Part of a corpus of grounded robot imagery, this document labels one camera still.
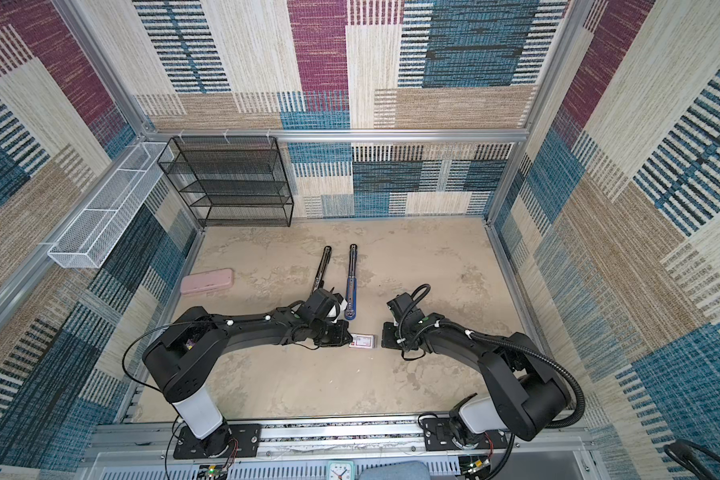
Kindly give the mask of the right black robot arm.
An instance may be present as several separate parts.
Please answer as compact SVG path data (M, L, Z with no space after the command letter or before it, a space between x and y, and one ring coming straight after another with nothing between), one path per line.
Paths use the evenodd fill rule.
M522 333L489 335L430 315L402 335L384 323L381 346L445 355L478 371L504 429L525 441L547 428L570 427L586 411L576 378Z

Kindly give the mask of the black stapler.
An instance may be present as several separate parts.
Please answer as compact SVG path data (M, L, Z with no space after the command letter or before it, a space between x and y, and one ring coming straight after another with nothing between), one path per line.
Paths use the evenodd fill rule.
M315 291L319 288L322 288L324 286L324 277L326 274L326 270L328 267L328 264L330 262L332 255L332 247L330 245L325 246L322 251L321 259L317 268L317 272L315 274L313 284L311 287L312 291Z

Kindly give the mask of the blue stapler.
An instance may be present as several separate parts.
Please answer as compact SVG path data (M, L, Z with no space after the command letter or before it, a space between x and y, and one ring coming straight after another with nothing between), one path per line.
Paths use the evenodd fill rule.
M348 276L345 295L347 306L344 312L344 317L348 321L354 320L357 314L357 261L358 245L351 244L349 248Z

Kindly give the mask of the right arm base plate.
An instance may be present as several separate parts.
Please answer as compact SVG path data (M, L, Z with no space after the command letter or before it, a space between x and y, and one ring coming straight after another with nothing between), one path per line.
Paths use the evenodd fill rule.
M473 433L461 420L425 412L417 417L427 451L495 450L508 446L508 436L498 430Z

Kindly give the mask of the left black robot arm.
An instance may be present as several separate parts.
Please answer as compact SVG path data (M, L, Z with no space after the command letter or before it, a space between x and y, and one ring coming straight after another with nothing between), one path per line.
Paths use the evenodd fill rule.
M192 307L147 347L142 361L164 399L194 437L204 441L226 424L206 389L206 381L223 355L307 339L317 348L350 344L353 337L349 323L333 313L332 307L312 313L303 304L238 316L211 314L202 307Z

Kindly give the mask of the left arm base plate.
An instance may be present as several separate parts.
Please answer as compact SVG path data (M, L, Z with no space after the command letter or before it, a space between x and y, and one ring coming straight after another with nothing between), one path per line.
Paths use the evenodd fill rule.
M182 426L171 457L174 460L253 458L261 439L261 424L223 424L205 439Z

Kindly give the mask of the red white staples box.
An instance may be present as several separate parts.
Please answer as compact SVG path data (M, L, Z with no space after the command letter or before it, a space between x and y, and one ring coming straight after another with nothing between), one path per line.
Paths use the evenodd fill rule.
M353 334L350 347L356 349L373 349L375 347L375 336L371 334Z

